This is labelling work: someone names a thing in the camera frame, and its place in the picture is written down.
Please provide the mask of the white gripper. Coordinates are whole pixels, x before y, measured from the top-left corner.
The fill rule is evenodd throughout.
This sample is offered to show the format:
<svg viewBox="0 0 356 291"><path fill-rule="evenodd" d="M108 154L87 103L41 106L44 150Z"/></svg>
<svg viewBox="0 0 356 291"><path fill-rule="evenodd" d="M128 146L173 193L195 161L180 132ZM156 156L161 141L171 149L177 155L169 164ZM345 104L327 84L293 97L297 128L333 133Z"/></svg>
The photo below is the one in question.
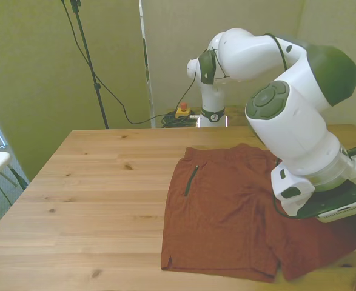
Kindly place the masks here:
<svg viewBox="0 0 356 291"><path fill-rule="evenodd" d="M292 217L297 216L298 211L315 192L315 187L308 179L293 175L284 163L272 170L271 183L274 196L285 213Z"/></svg>

